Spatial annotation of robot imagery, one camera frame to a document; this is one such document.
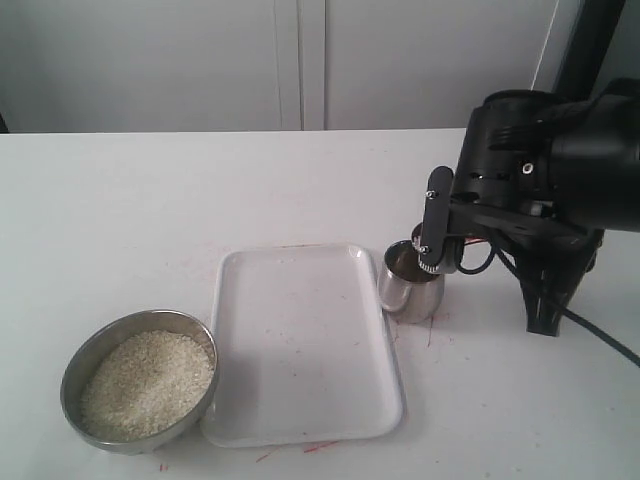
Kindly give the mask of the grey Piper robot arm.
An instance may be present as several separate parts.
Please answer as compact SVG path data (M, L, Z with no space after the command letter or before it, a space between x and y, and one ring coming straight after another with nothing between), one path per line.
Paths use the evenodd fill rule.
M639 84L571 102L533 90L472 112L449 231L488 239L515 263L531 333L554 336L608 230L639 228Z

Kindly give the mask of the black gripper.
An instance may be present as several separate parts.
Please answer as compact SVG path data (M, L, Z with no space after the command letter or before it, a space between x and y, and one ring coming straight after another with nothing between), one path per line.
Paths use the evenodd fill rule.
M557 337L563 316L559 307L568 306L584 275L593 268L604 232L558 217L551 201L495 206L482 203L475 193L458 193L449 206L447 271L482 272L482 266L462 266L465 239L492 241L514 258L522 279L526 330Z

